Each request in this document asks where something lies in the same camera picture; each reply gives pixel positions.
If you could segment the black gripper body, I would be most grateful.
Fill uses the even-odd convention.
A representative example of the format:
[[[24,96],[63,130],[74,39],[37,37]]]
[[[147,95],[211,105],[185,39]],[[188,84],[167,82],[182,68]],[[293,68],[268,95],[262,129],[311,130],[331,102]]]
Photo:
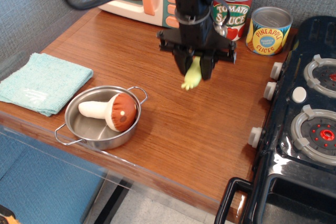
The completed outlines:
[[[236,61],[236,43],[215,30],[216,24],[209,16],[203,22],[194,25],[181,25],[180,28],[160,30],[157,38],[161,50],[173,51],[180,48],[194,53],[213,52],[215,61]]]

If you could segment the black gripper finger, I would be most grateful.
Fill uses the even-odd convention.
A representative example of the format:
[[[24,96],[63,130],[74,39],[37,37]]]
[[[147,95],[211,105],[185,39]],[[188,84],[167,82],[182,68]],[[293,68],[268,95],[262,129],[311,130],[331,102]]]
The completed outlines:
[[[185,50],[174,49],[173,55],[180,73],[186,75],[193,62],[193,51],[188,52]]]
[[[212,76],[212,71],[216,61],[213,56],[202,56],[200,59],[201,74],[203,80],[208,80]]]

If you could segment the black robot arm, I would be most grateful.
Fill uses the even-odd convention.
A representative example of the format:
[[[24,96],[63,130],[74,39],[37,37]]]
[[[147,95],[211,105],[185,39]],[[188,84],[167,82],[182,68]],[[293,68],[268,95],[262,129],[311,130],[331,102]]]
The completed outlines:
[[[230,16],[217,22],[213,17],[214,1],[228,6],[224,0],[175,0],[179,27],[157,33],[161,50],[172,52],[183,75],[191,68],[195,56],[200,58],[203,80],[211,78],[219,60],[234,62],[236,59],[236,43],[227,38],[226,24]]]

